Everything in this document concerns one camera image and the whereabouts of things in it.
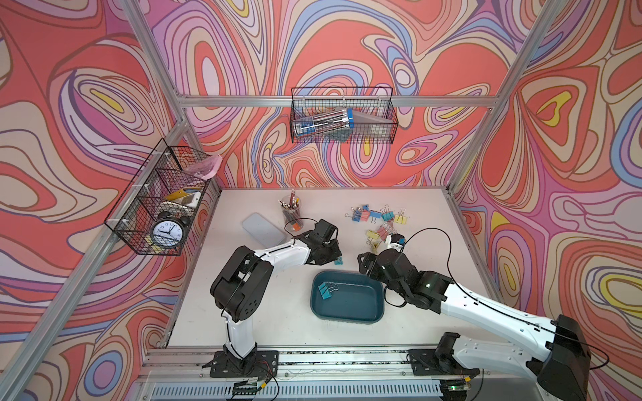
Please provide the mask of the yellow binder clip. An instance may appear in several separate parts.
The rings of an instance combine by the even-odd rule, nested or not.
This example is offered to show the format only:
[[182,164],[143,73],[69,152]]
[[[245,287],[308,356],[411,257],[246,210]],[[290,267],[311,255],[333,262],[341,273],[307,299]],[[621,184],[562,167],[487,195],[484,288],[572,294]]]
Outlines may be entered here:
[[395,214],[394,222],[395,222],[395,224],[406,225],[407,224],[407,217],[404,215],[403,212],[400,212],[398,214]]
[[381,237],[379,236],[379,233],[373,230],[367,230],[366,244],[369,246],[371,252],[378,252],[378,247],[381,244]]

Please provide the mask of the dark teal storage tray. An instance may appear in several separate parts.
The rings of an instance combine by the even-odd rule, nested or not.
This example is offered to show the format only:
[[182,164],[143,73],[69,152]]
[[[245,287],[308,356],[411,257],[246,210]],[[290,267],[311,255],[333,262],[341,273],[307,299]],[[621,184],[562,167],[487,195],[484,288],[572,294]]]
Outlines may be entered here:
[[[339,288],[328,300],[319,293],[318,286],[323,282],[335,283]],[[384,287],[359,273],[325,270],[314,277],[309,306],[322,320],[374,324],[385,313]]]

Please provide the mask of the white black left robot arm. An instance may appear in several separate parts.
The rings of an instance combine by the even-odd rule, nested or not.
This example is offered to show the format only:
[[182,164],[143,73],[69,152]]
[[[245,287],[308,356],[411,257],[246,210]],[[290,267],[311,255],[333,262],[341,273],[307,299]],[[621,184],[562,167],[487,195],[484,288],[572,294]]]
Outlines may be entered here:
[[213,379],[274,379],[279,352],[262,351],[253,336],[257,312],[274,272],[323,266],[342,257],[339,228],[320,219],[314,228],[263,250],[238,247],[211,285],[210,295],[225,319],[226,342],[203,367]]

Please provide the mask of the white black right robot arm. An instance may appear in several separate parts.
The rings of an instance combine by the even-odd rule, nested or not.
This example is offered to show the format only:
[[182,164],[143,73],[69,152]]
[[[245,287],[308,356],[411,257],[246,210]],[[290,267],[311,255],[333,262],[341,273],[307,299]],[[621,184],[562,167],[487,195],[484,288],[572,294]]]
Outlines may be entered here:
[[357,257],[359,272],[419,309],[455,317],[502,338],[499,343],[457,332],[442,336],[434,358],[443,374],[491,370],[529,379],[561,400],[588,398],[591,352],[578,322],[538,317],[459,286],[438,272],[420,272],[396,249]]

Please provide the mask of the yellow binder clip on table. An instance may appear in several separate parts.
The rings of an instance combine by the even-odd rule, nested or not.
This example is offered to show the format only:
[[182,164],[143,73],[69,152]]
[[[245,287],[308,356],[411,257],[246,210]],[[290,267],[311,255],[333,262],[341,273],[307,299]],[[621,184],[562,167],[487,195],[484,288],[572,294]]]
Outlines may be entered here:
[[395,224],[406,225],[407,224],[407,217],[404,215],[403,212],[400,212],[398,214],[395,214],[394,222],[395,222]]

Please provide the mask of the teal binder clip on table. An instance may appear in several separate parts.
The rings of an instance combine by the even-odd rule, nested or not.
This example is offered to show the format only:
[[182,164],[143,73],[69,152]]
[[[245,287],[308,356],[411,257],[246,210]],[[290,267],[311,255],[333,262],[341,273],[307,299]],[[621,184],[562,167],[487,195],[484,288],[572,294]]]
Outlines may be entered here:
[[394,220],[395,213],[393,212],[393,210],[391,210],[391,208],[389,208],[388,205],[386,205],[381,210],[381,218],[384,222],[390,222]]

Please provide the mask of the translucent blue box lid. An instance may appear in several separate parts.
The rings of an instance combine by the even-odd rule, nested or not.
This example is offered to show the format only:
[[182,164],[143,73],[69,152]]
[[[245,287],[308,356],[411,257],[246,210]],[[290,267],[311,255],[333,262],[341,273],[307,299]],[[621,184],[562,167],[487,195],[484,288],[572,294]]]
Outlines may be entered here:
[[284,232],[257,212],[246,217],[241,225],[263,248],[276,247],[286,242]]

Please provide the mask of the yellow white box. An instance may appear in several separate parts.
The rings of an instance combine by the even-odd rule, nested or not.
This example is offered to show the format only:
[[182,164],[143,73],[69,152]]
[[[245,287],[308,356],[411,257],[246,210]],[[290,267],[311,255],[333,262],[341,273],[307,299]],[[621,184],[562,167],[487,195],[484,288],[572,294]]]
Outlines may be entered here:
[[196,209],[202,198],[202,190],[197,187],[186,187],[165,196],[166,202]]

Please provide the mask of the clear cup with pens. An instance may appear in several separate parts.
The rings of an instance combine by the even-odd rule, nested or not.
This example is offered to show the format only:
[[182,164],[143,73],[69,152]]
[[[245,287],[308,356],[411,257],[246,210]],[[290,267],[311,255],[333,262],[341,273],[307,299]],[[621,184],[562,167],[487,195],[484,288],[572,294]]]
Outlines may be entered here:
[[300,213],[300,198],[295,190],[291,190],[279,200],[281,211],[285,219],[285,228],[291,232],[299,232],[303,228]]

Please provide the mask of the clear tube with pens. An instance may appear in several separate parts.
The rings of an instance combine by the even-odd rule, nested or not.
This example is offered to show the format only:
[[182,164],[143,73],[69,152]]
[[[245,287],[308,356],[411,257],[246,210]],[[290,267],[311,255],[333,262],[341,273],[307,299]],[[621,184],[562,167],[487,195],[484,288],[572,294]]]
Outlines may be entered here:
[[350,134],[352,130],[354,130],[354,115],[351,109],[335,109],[298,118],[293,122],[295,137]]

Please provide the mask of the pink plastic item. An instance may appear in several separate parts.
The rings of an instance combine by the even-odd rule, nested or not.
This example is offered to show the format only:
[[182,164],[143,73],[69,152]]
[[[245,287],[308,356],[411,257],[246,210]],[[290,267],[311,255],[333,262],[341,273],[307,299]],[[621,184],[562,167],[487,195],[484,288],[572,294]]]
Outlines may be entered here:
[[222,165],[222,157],[220,155],[211,155],[205,160],[199,161],[189,167],[185,167],[184,171],[188,175],[192,175],[201,180],[211,180]]

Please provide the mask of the black alarm clock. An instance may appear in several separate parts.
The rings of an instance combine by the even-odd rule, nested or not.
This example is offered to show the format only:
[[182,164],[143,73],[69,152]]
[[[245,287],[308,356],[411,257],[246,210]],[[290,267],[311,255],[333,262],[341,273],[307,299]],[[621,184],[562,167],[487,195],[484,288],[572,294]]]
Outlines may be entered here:
[[152,226],[150,240],[162,249],[179,247],[187,240],[190,223],[188,216],[177,217],[170,212],[162,212]]

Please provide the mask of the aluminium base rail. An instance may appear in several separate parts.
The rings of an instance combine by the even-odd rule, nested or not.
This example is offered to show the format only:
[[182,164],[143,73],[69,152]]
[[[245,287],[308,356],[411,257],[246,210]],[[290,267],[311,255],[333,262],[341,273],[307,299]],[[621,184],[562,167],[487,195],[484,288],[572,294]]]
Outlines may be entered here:
[[551,400],[536,384],[483,370],[420,376],[408,346],[283,347],[246,376],[224,373],[214,348],[145,357],[128,400]]

